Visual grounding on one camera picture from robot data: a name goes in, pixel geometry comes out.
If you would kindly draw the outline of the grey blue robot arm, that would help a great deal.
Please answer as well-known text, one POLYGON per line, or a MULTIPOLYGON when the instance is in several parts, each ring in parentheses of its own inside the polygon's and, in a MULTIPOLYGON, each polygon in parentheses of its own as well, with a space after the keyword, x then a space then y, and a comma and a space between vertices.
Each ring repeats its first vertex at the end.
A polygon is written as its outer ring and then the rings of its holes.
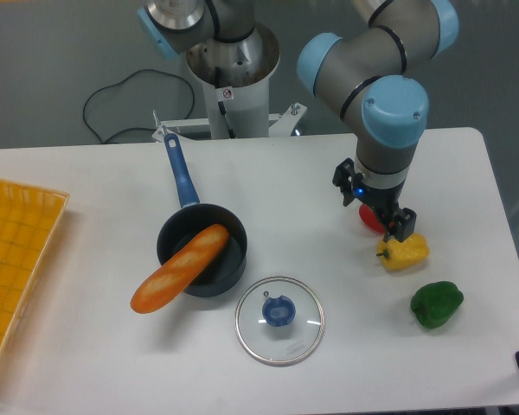
MULTIPOLYGON (((315 36, 297 75, 356 135, 355 156, 333 176, 344 202, 361 201, 387 239, 404 241, 416 215, 399 196, 429 111, 425 89, 405 72, 455 42, 458 15, 447 1, 357 1, 355 8, 367 30, 351 40, 315 36)), ((212 137, 267 134, 267 83, 280 49, 252 2, 150 1, 138 18, 157 51, 183 56, 202 83, 212 137)))

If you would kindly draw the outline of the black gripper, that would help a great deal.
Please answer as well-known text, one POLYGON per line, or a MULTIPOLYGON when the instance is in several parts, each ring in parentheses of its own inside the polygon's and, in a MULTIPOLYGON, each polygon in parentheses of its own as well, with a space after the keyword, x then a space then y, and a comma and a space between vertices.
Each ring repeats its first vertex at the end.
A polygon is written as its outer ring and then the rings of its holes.
POLYGON ((354 199, 368 205, 383 223, 383 240, 395 239, 400 243, 414 233, 417 219, 412 209, 399 206, 404 181, 404 170, 392 175, 377 174, 368 169, 355 171, 351 158, 336 166, 332 178, 332 184, 343 196, 345 207, 354 199))

